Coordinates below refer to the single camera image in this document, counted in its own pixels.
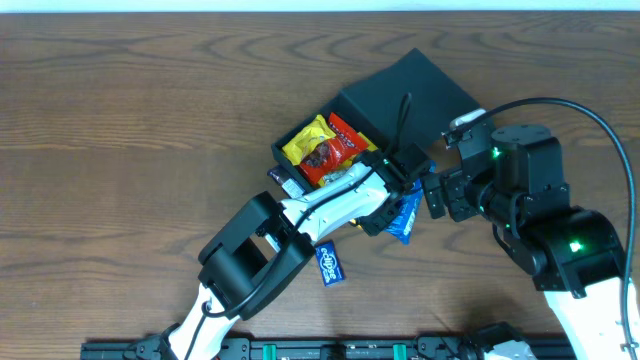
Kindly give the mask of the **blue Eclipse mint box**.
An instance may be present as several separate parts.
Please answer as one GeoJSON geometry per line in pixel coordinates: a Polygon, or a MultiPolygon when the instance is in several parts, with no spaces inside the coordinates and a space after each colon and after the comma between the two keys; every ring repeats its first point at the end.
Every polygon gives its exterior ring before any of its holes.
{"type": "Polygon", "coordinates": [[[315,248],[315,257],[325,287],[331,287],[346,279],[332,240],[315,248]]]}

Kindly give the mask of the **yellow Hacks candy bag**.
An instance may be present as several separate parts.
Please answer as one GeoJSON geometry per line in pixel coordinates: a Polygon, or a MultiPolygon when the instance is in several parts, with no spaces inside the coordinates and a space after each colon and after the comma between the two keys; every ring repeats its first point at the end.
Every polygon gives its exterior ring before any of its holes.
{"type": "MultiPolygon", "coordinates": [[[[367,138],[362,132],[359,132],[358,135],[367,143],[367,149],[369,151],[375,151],[375,150],[378,149],[378,147],[369,138],[367,138]]],[[[339,177],[343,176],[349,170],[349,168],[352,166],[353,160],[354,160],[354,156],[352,156],[349,159],[347,159],[346,161],[344,161],[341,165],[339,165],[334,170],[332,170],[329,173],[323,175],[319,179],[319,181],[317,183],[317,186],[318,187],[324,187],[324,186],[328,185],[329,183],[337,180],[339,177]]]]}

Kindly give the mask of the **red candy bag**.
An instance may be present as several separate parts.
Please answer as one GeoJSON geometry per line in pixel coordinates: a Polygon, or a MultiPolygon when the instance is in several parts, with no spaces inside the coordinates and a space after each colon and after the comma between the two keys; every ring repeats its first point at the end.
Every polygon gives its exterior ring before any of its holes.
{"type": "Polygon", "coordinates": [[[367,141],[336,113],[329,115],[327,125],[334,136],[316,145],[298,165],[300,172],[313,186],[369,147],[367,141]]]}

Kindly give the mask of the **dark green box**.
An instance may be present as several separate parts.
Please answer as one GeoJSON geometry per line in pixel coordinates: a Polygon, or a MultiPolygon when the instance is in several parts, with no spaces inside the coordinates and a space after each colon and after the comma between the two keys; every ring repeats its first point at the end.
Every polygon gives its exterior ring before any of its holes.
{"type": "Polygon", "coordinates": [[[386,146],[396,133],[402,97],[412,95],[400,145],[416,144],[426,150],[449,129],[454,119],[481,105],[417,49],[363,80],[341,89],[325,105],[271,145],[274,160],[306,191],[312,185],[286,159],[281,148],[320,114],[340,116],[376,146],[386,146]]]}

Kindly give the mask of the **yellow snack packet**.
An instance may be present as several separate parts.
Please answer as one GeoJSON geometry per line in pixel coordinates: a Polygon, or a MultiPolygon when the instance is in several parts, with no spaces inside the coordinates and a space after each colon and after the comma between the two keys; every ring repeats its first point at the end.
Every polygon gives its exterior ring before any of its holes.
{"type": "Polygon", "coordinates": [[[282,147],[282,152],[293,165],[299,165],[319,144],[335,136],[326,119],[318,114],[282,147]]]}
{"type": "Polygon", "coordinates": [[[359,228],[359,229],[362,228],[361,223],[360,223],[360,221],[358,219],[351,219],[350,220],[350,225],[353,226],[353,227],[359,228]]]}

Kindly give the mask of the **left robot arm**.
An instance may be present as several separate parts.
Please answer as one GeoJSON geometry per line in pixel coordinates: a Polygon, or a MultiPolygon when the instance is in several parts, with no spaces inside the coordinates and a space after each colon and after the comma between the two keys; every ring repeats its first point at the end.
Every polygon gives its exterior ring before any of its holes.
{"type": "Polygon", "coordinates": [[[263,192],[249,200],[201,250],[194,306],[164,335],[159,359],[212,359],[238,320],[277,298],[315,255],[316,243],[350,221],[369,236],[399,215],[399,203],[434,162],[417,145],[365,151],[337,180],[297,198],[263,192]]]}

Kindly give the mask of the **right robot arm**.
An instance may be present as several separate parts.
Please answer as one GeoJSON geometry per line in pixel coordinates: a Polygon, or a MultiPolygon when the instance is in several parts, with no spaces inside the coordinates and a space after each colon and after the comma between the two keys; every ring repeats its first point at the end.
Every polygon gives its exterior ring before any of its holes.
{"type": "Polygon", "coordinates": [[[423,181],[430,215],[480,215],[544,294],[579,359],[629,359],[639,337],[633,283],[613,224],[570,203],[559,140],[541,125],[466,135],[474,155],[423,181]]]}

